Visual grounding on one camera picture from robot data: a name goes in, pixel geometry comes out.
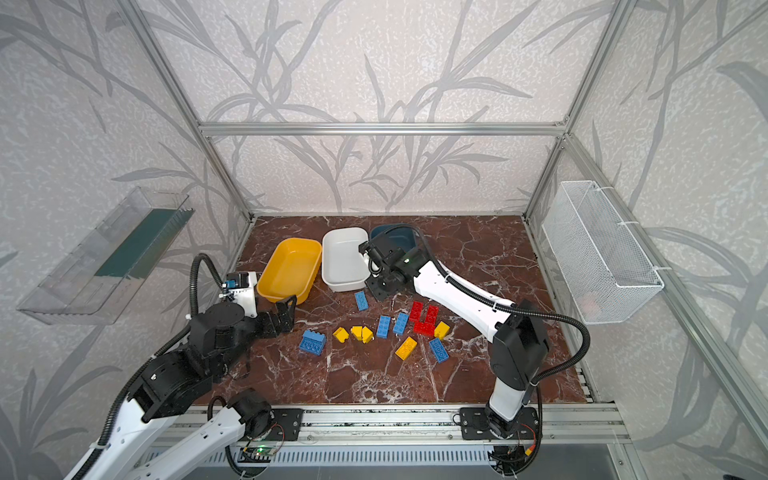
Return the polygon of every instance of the wallpaper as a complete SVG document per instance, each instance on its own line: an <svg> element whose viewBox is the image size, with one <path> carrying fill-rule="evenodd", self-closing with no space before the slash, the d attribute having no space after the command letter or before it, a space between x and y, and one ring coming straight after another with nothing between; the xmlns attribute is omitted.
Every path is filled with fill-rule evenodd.
<svg viewBox="0 0 768 480"><path fill-rule="evenodd" d="M560 182L585 180L563 154L530 217L559 310L578 315L541 228ZM614 401L651 480L768 478L768 457L656 295L623 323L590 325L584 358L599 402Z"/></svg>
<svg viewBox="0 0 768 480"><path fill-rule="evenodd" d="M201 120L410 122L561 121L614 1L139 3Z"/></svg>
<svg viewBox="0 0 768 480"><path fill-rule="evenodd" d="M193 255L223 270L247 224L110 2L0 2L0 91L0 478L59 480L182 327ZM118 321L17 312L136 186L189 194L195 212Z"/></svg>
<svg viewBox="0 0 768 480"><path fill-rule="evenodd" d="M768 395L767 14L633 12L576 132Z"/></svg>
<svg viewBox="0 0 768 480"><path fill-rule="evenodd" d="M519 214L554 143L383 135L217 140L253 211L263 214Z"/></svg>

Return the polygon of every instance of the white wire mesh basket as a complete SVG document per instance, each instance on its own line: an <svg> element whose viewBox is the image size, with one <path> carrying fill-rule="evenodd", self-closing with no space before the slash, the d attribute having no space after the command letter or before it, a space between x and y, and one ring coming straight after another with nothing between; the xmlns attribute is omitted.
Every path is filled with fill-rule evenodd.
<svg viewBox="0 0 768 480"><path fill-rule="evenodd" d="M623 322L664 288L598 185L561 182L542 224L585 323Z"/></svg>

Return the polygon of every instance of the yellow bin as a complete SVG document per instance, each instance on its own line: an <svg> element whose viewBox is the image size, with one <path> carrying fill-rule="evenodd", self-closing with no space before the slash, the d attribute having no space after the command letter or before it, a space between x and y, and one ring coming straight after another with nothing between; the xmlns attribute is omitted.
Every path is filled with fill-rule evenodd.
<svg viewBox="0 0 768 480"><path fill-rule="evenodd" d="M264 273L256 284L256 290L270 302L296 295L303 303L315 282L323 246L317 240L287 238L272 253Z"/></svg>

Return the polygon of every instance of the lego brick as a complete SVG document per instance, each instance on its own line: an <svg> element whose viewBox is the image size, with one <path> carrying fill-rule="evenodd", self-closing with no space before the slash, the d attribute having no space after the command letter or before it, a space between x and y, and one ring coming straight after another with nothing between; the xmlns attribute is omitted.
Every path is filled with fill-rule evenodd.
<svg viewBox="0 0 768 480"><path fill-rule="evenodd" d="M315 333L312 330L305 330L304 338L314 340L316 342L323 342L323 343L326 341L325 335L323 335L322 333Z"/></svg>
<svg viewBox="0 0 768 480"><path fill-rule="evenodd" d="M373 340L373 331L367 326L364 326L362 328L362 342L368 343L371 340Z"/></svg>
<svg viewBox="0 0 768 480"><path fill-rule="evenodd" d="M408 319L412 322L418 322L422 318L422 309L424 308L424 304L421 302L416 302L414 300L413 306L411 307L411 314L408 316Z"/></svg>
<svg viewBox="0 0 768 480"><path fill-rule="evenodd" d="M325 342L318 342L304 336L299 344L299 349L312 353L313 355L319 355L323 351L324 346Z"/></svg>
<svg viewBox="0 0 768 480"><path fill-rule="evenodd" d="M389 333L389 322L391 321L392 319L388 316L381 315L379 317L379 328L376 329L376 336L378 336L380 339L385 339L387 333Z"/></svg>
<svg viewBox="0 0 768 480"><path fill-rule="evenodd" d="M431 348L432 353L435 354L437 363L443 363L448 359L448 352L445 351L445 347L442 345L440 339L434 339L429 342L429 348Z"/></svg>
<svg viewBox="0 0 768 480"><path fill-rule="evenodd" d="M349 338L349 334L347 333L346 330L344 330L343 326L340 326L339 328L337 328L336 331L333 332L333 336L335 336L336 339L339 340L339 342L341 343L344 343L346 339Z"/></svg>
<svg viewBox="0 0 768 480"><path fill-rule="evenodd" d="M399 313L397 320L395 320L395 328L392 329L397 335L402 335L406 332L406 324L408 323L408 315L405 313Z"/></svg>
<svg viewBox="0 0 768 480"><path fill-rule="evenodd" d="M400 348L397 349L395 352L395 355L400 357L400 359L405 360L408 358L408 356L411 354L414 348L416 348L416 341L412 339L411 337L408 337L405 342L402 343Z"/></svg>
<svg viewBox="0 0 768 480"><path fill-rule="evenodd" d="M446 325L444 322L440 322L435 327L435 337L439 338L440 340L444 339L446 335L448 335L448 331L451 329L448 325Z"/></svg>
<svg viewBox="0 0 768 480"><path fill-rule="evenodd" d="M435 336L435 326L425 322L414 322L413 332L424 336Z"/></svg>
<svg viewBox="0 0 768 480"><path fill-rule="evenodd" d="M439 309L436 305L430 305L429 308L427 309L427 317L424 319L424 322L435 325L435 323L437 323L438 310Z"/></svg>
<svg viewBox="0 0 768 480"><path fill-rule="evenodd" d="M368 309L368 300L365 292L355 293L355 300L357 300L357 309L361 312Z"/></svg>

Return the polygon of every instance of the stacked blue bricks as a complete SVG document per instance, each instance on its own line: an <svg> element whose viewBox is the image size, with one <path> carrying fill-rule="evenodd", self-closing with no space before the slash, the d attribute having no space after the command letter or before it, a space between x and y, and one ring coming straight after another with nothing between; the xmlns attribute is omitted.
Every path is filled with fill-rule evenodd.
<svg viewBox="0 0 768 480"><path fill-rule="evenodd" d="M442 345L440 339L434 339L429 342L429 346L432 348L432 353L435 354L437 363L443 363L448 359L448 352L445 351L445 347Z"/></svg>
<svg viewBox="0 0 768 480"><path fill-rule="evenodd" d="M368 300L366 300L365 292L355 293L355 300L357 300L357 309L361 312L368 309Z"/></svg>
<svg viewBox="0 0 768 480"><path fill-rule="evenodd" d="M312 330L307 330L304 332L304 336L301 337L299 349L314 355L319 355L323 351L325 345L325 335L322 333L314 333Z"/></svg>
<svg viewBox="0 0 768 480"><path fill-rule="evenodd" d="M381 315L379 317L379 328L376 330L376 336L380 339L385 339L387 333L389 333L389 322L391 320L388 316Z"/></svg>
<svg viewBox="0 0 768 480"><path fill-rule="evenodd" d="M406 332L406 325L408 324L408 313L399 313L397 320L395 320L395 328L392 331L397 335L402 335Z"/></svg>

